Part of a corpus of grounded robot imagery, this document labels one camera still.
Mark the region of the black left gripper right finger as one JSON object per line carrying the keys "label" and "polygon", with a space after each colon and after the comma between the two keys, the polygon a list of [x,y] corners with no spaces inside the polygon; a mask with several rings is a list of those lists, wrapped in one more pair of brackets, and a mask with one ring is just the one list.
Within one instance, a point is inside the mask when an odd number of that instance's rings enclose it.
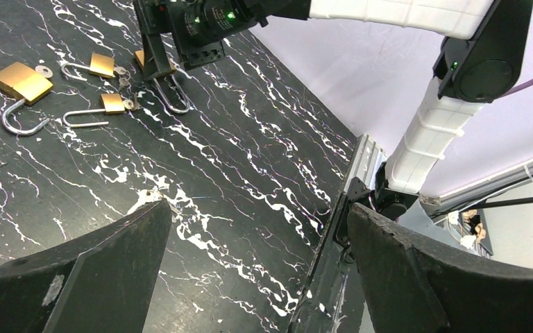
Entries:
{"label": "black left gripper right finger", "polygon": [[533,269],[458,250],[358,203],[347,224],[376,332],[533,332]]}

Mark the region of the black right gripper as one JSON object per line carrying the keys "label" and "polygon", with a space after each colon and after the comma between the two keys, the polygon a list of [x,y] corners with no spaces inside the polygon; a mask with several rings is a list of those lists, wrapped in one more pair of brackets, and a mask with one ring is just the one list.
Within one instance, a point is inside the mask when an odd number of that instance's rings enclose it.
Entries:
{"label": "black right gripper", "polygon": [[225,57],[223,39],[257,24],[267,15],[258,1],[134,1],[144,50],[144,80],[175,72],[162,36],[170,34],[178,63],[191,70]]}

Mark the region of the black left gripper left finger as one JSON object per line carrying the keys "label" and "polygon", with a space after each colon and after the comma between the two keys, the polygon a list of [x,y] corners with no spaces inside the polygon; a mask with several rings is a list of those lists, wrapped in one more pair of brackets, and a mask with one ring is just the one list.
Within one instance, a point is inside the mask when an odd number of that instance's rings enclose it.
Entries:
{"label": "black left gripper left finger", "polygon": [[141,332],[170,229],[159,200],[0,265],[0,332]]}

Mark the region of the large brass padlock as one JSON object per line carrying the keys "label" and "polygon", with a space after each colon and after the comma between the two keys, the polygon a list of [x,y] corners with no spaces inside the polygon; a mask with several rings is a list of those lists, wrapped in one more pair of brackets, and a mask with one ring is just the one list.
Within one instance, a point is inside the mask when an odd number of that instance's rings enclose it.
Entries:
{"label": "large brass padlock", "polygon": [[1,113],[2,126],[8,132],[18,136],[28,137],[38,133],[49,123],[49,119],[42,120],[31,129],[23,129],[11,125],[8,117],[23,105],[34,105],[52,88],[53,83],[48,78],[21,62],[14,62],[0,70],[0,90],[15,100]]}

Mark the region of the small brass padlock upper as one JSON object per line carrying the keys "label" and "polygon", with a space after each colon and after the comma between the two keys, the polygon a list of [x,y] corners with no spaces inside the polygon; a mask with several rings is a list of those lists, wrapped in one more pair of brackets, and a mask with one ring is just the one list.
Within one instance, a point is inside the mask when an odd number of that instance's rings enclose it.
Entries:
{"label": "small brass padlock upper", "polygon": [[127,70],[123,67],[115,65],[115,59],[106,55],[93,52],[91,54],[90,64],[88,66],[77,63],[67,62],[60,67],[61,72],[68,78],[75,80],[86,81],[86,78],[72,74],[69,68],[84,69],[89,74],[99,76],[102,78],[114,78],[115,74],[123,76],[127,74]]}

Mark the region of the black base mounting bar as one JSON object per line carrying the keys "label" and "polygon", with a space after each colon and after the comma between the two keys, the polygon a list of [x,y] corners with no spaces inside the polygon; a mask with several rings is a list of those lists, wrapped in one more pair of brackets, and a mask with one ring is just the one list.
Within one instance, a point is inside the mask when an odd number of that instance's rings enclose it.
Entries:
{"label": "black base mounting bar", "polygon": [[332,213],[292,314],[288,332],[358,332],[364,293],[350,253],[346,217],[354,199],[375,186],[375,173],[386,157],[369,134],[361,135]]}

